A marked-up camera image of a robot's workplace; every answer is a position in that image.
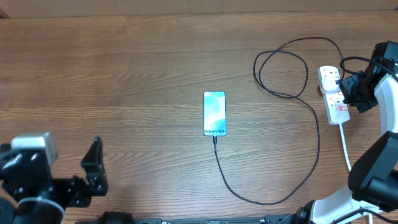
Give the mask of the white charger adapter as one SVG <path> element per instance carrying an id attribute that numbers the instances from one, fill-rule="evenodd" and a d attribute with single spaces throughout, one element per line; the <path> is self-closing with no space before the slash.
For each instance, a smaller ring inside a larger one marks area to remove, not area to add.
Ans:
<path id="1" fill-rule="evenodd" d="M 337 81 L 339 81 L 340 78 L 336 76 L 325 76 L 322 75 L 320 77 L 320 91 L 323 94 L 329 94 L 329 93 L 335 93 L 340 91 L 339 84 L 337 84 Z"/>

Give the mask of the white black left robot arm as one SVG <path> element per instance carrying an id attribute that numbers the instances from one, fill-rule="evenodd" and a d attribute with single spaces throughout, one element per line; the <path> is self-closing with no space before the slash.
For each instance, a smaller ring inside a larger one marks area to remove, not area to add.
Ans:
<path id="1" fill-rule="evenodd" d="M 80 162 L 84 179 L 53 178 L 57 158 L 51 133 L 21 134 L 1 145 L 1 186 L 17 202 L 13 207 L 1 199 L 1 223 L 61 223 L 68 207 L 89 207 L 93 197 L 108 193 L 101 138 Z"/>

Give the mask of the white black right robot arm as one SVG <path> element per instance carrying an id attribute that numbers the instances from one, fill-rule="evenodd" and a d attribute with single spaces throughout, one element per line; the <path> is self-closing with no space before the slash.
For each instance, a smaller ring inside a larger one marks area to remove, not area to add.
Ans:
<path id="1" fill-rule="evenodd" d="M 350 223 L 397 210 L 397 42 L 376 44 L 367 67 L 338 82 L 342 102 L 359 113 L 378 107 L 379 137 L 351 166 L 347 183 L 330 196 L 300 207 L 285 223 Z"/>

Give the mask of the Samsung Galaxy smartphone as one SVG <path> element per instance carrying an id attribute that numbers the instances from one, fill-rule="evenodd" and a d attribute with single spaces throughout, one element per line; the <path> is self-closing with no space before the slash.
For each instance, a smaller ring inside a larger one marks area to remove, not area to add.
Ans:
<path id="1" fill-rule="evenodd" d="M 227 134 L 224 91 L 205 91 L 203 94 L 203 134 L 205 136 Z"/>

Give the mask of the white power strip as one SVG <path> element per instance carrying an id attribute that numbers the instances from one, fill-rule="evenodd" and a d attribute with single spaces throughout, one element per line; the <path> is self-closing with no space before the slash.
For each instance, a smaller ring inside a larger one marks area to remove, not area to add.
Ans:
<path id="1" fill-rule="evenodd" d="M 318 69 L 319 84 L 322 75 L 341 78 L 338 69 L 329 65 L 322 66 Z M 322 96 L 329 124 L 339 125 L 350 119 L 348 106 L 343 103 L 344 96 L 341 90 L 329 94 L 322 93 Z"/>

